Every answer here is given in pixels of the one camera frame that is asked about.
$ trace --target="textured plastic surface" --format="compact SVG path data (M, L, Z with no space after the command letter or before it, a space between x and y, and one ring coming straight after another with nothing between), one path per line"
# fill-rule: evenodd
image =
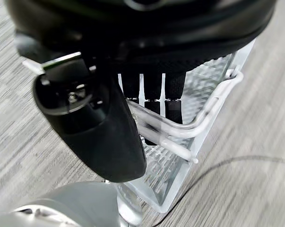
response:
M228 55L211 60L187 73L181 97L183 123L191 122L202 109L217 85L224 80L232 59L233 55ZM170 139L190 150L194 149L194 138ZM144 143L144 149L147 157L146 174L126 185L157 211L166 212L191 164L160 146L150 147Z

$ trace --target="black rubber grip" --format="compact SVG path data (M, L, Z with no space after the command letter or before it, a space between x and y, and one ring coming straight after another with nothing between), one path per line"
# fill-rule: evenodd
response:
M165 98L180 99L183 93L186 72L165 74Z
M139 71L127 68L121 73L123 94L126 98L138 98L139 96Z
M182 124L181 100L165 101L165 117Z
M146 101L144 103L144 107L157 113L160 114L160 102L156 102L156 101ZM157 144L149 141L149 140L145 140L146 144L149 146L157 146Z
M145 69L143 78L145 99L159 99L161 95L162 73L152 69Z

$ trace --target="black plastic part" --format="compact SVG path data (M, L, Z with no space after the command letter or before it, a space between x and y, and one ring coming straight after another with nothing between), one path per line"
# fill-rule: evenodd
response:
M183 93L186 72L165 74L165 98L180 99Z
M160 114L160 102L157 101L146 101L144 103L144 107L157 113ZM146 144L149 146L157 146L157 144L149 141L149 140L145 140Z
M161 94L162 72L145 68L143 71L143 80L145 99L159 99Z
M173 122L182 124L181 100L165 101L165 117Z
M126 98L138 98L139 96L139 71L126 68L121 73L123 94Z
M34 82L34 98L37 106L51 126L71 150L93 171L111 182L126 182L137 179L145 173L146 158L140 136L129 107L116 81L100 77L99 86L107 97L99 95L104 109L95 124L94 110L87 97L77 108L49 105L40 83L40 76Z
M90 76L90 72L82 58L73 59L45 70L47 79L55 83L83 81Z

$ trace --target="silver metallic object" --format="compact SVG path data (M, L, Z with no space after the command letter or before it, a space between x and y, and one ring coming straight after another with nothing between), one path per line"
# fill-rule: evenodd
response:
M0 216L0 227L119 227L113 185L72 183Z

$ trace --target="black cylindrical object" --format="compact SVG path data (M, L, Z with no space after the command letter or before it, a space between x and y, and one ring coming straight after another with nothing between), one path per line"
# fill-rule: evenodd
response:
M72 151L111 182L145 173L146 158L135 121L116 81L99 77L90 94L75 103L57 96L57 88L35 79L38 108Z

